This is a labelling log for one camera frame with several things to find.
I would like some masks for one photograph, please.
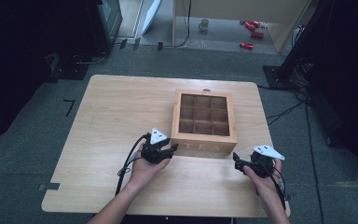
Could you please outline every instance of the controller cable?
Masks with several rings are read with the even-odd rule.
[[[130,160],[130,157],[131,157],[131,155],[132,155],[133,150],[135,150],[135,148],[136,148],[136,146],[138,146],[139,142],[141,142],[142,139],[146,139],[147,136],[148,136],[148,134],[144,134],[144,135],[142,135],[142,136],[135,142],[135,144],[133,145],[133,147],[132,147],[132,149],[131,149],[131,151],[130,151],[130,153],[129,153],[129,156],[127,157],[126,161],[124,162],[123,168],[121,168],[121,169],[118,171],[117,175],[120,176],[120,178],[118,179],[118,182],[117,182],[117,188],[116,188],[116,194],[115,194],[115,195],[118,195],[118,194],[120,193],[121,185],[123,184],[124,175],[125,175],[127,172],[130,171],[130,168],[128,168],[129,165],[130,165],[133,161],[136,161],[136,160],[139,160],[139,159],[142,158],[142,157],[140,157],[140,158],[136,158],[136,159],[134,159],[134,160],[132,160],[132,161],[129,161],[129,160]]]

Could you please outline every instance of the vr controller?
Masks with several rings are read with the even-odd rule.
[[[167,146],[170,143],[170,140],[170,138],[154,128],[152,133],[146,135],[146,142],[141,151],[142,158],[154,164],[158,164],[165,159],[171,159],[173,152],[177,150],[178,145],[175,144],[170,148],[161,149],[162,147]]]
[[[251,161],[241,160],[240,156],[235,152],[232,154],[232,159],[235,161],[235,169],[243,172],[245,175],[246,173],[243,171],[244,165],[249,166],[261,178],[269,177],[274,171],[272,158],[261,155],[255,151],[251,155]]]

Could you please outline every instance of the person's left hand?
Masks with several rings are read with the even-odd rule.
[[[139,146],[136,158],[141,158],[141,149],[143,144]],[[145,159],[137,159],[132,164],[132,172],[130,181],[127,185],[131,185],[138,190],[143,189],[150,180],[158,173],[158,171],[164,169],[171,159],[165,159],[159,164],[151,164]]]

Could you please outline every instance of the gray carpet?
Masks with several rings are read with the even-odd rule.
[[[262,65],[280,65],[283,61],[280,55],[252,52],[157,51],[157,47],[145,46],[132,50],[128,45],[122,50],[115,47],[104,61],[91,65],[83,81],[44,83],[0,136],[0,223],[85,223],[91,218],[90,214],[43,212],[45,192],[37,188],[51,179],[92,75],[252,81],[267,86]],[[260,89],[260,95],[266,116],[298,103],[290,91]],[[64,100],[76,101],[68,116],[71,103]],[[312,151],[306,110],[310,115]],[[286,157],[283,175],[292,223],[358,223],[358,159],[346,148],[326,146],[324,127],[314,108],[301,105],[269,129],[274,146]],[[238,218],[238,223],[269,222],[265,218]]]

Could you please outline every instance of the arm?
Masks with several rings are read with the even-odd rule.
[[[131,177],[123,190],[116,195],[89,223],[120,223],[126,215],[132,201],[153,179],[155,174],[164,169],[170,159],[166,159],[159,164],[150,164],[144,159],[133,162]]]
[[[275,160],[275,168],[280,172],[282,169],[282,162]],[[271,223],[290,223],[287,217],[281,199],[275,189],[272,180],[267,178],[260,178],[249,166],[243,166],[243,171],[252,179],[255,188],[260,195],[261,204],[269,217]],[[274,178],[277,178],[277,171],[274,171]]]

